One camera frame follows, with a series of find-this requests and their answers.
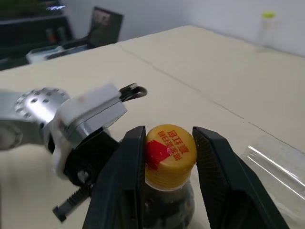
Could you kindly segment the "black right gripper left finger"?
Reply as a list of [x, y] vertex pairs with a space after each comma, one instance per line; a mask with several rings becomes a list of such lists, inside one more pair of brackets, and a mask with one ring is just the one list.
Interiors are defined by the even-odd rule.
[[85, 229], [141, 229], [145, 126], [128, 131], [93, 187]]

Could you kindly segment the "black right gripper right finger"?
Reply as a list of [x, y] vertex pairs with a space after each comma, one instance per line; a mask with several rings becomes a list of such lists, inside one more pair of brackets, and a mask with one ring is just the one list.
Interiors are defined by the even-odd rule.
[[193, 127], [199, 184], [213, 229], [286, 229], [256, 173], [223, 136]]

